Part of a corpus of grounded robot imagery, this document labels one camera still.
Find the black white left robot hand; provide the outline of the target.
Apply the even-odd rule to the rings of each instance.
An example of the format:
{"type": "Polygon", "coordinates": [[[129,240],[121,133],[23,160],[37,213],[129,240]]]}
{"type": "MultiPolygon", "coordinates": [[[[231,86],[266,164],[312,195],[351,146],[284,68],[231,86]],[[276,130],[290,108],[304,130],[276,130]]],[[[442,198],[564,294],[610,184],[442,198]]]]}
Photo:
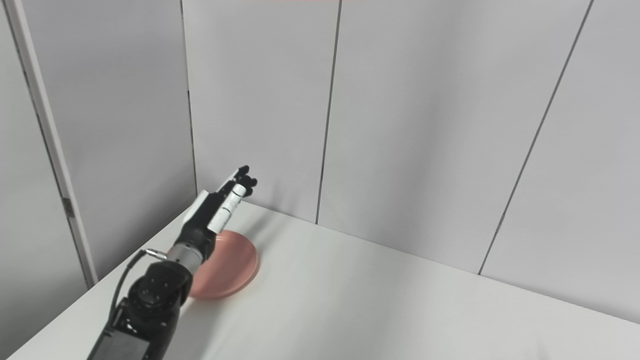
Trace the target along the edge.
{"type": "Polygon", "coordinates": [[[217,235],[226,227],[240,202],[251,196],[258,184],[249,171],[249,165],[238,167],[217,191],[202,191],[187,210],[174,243],[194,249],[208,259],[214,251],[217,235]]]}

